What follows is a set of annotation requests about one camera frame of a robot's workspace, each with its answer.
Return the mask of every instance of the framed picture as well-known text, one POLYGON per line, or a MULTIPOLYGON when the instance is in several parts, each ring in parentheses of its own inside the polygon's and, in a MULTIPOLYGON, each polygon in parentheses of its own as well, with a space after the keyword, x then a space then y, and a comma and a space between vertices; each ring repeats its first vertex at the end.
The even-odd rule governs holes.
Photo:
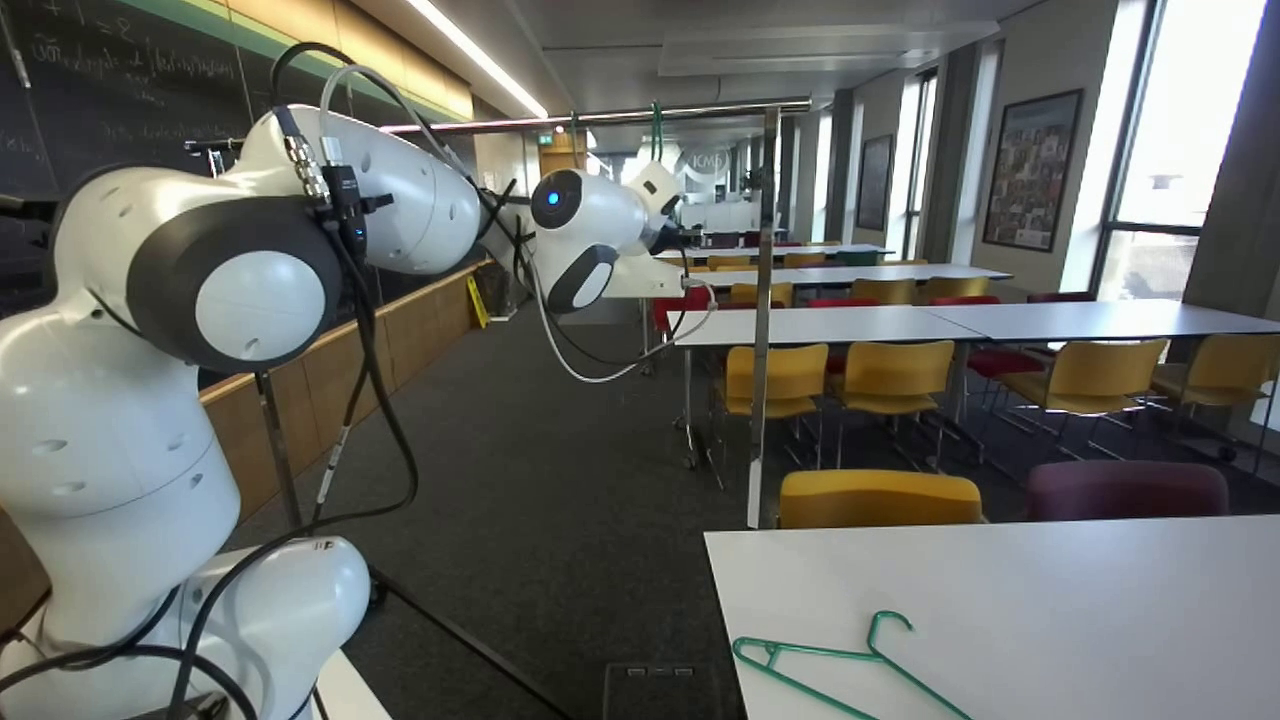
POLYGON ((986 244, 1051 254, 1061 223, 1081 87, 1003 108, 988 188, 986 244))
POLYGON ((865 165, 856 167, 856 230, 883 234, 890 176, 892 176, 892 137, 865 139, 865 165))

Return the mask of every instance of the ceiling light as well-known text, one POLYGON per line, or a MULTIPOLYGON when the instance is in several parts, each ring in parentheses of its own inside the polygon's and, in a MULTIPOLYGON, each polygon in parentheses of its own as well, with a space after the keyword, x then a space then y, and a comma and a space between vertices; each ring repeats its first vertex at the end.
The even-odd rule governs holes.
POLYGON ((514 74, 504 74, 465 27, 458 27, 431 0, 407 0, 427 24, 437 24, 437 33, 450 36, 450 44, 458 44, 471 66, 484 68, 484 76, 493 76, 504 94, 518 96, 518 104, 525 104, 535 121, 549 118, 549 108, 525 87, 518 84, 514 74))

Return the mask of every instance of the ceiling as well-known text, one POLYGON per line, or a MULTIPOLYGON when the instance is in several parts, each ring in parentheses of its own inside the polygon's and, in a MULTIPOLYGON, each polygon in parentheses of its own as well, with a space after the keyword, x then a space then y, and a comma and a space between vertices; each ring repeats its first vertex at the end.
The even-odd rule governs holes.
MULTIPOLYGON (((504 118, 531 118, 465 59, 407 0, 354 0, 426 49, 504 118)), ((1036 0, 437 0, 552 118, 727 100, 815 100, 892 68, 998 36, 1036 0)), ((760 121, 664 125, 681 146, 756 137, 760 121)), ((604 151, 637 151, 642 129, 601 129, 604 151)))

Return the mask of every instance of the floor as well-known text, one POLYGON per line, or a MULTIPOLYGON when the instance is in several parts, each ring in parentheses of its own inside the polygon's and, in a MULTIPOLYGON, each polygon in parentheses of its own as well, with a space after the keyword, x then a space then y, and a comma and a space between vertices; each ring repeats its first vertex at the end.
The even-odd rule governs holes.
MULTIPOLYGON (((585 372, 642 353, 628 314, 563 333, 563 353, 585 372)), ((458 344, 396 393, 396 413, 422 465, 415 500, 338 529, 393 590, 348 645, 393 716, 742 716, 701 532, 746 529, 747 430, 720 432, 723 488, 713 471, 687 467, 678 353, 590 389, 555 365, 525 314, 458 344), (484 645, 493 659, 440 625, 484 645)), ((1152 425, 1104 430, 1104 441, 1128 458, 1204 461, 1152 425)), ((859 425, 849 465, 900 465, 880 441, 877 425, 859 425)), ((957 441, 946 465, 980 481, 988 519, 1022 519, 1016 481, 1061 458, 1050 435, 1003 421, 988 425, 986 446, 994 465, 957 441)), ((1242 458, 1242 467, 1229 467, 1236 512, 1280 512, 1280 467, 1270 461, 1259 481, 1247 465, 1254 458, 1242 458)), ((767 454, 764 467, 771 497, 791 461, 767 454)), ((390 430, 368 421, 330 512, 386 503, 406 488, 390 430)), ((266 512, 243 535, 279 519, 283 512, 266 512)))

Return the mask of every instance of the clothes hanger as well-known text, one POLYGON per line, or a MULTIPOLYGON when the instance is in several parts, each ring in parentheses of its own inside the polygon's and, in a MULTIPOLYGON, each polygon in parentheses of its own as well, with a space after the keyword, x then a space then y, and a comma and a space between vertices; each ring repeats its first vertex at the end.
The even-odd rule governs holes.
POLYGON ((746 659, 747 669, 771 675, 778 683, 787 683, 827 708, 840 708, 846 716, 856 716, 856 720, 877 720, 872 712, 834 697, 834 692, 820 692, 787 673, 778 669, 778 659, 786 651, 797 651, 797 655, 840 655, 840 659, 852 659, 852 663, 883 663, 892 669, 900 679, 907 679, 922 697, 936 700, 939 708, 948 708, 957 720, 970 720, 970 712, 960 706, 953 706, 948 697, 939 697, 936 688, 930 688, 915 673, 907 673, 906 663, 895 663, 892 655, 883 655, 877 649, 877 635, 880 635, 880 625, 883 619, 895 619, 900 627, 914 633, 914 619, 906 614, 892 614, 892 609, 880 609, 872 614, 872 625, 870 625, 870 649, 865 651, 849 651, 849 649, 815 649, 815 645, 787 645, 787 639, 767 639, 767 635, 742 635, 734 639, 734 655, 746 659))

